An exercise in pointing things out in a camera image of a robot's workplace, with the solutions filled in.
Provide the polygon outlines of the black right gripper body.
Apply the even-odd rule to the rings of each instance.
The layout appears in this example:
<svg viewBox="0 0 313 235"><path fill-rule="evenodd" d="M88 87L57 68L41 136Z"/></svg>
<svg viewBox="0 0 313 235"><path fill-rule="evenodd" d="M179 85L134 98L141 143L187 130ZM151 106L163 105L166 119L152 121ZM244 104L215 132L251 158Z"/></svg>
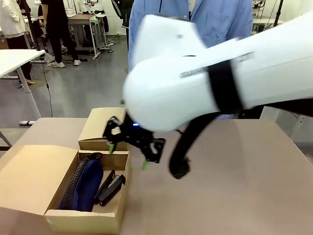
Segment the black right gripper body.
<svg viewBox="0 0 313 235"><path fill-rule="evenodd" d="M127 112L120 125L120 131L124 136L124 141L137 148L148 146L154 141L153 132L142 128L137 122L132 120Z"/></svg>

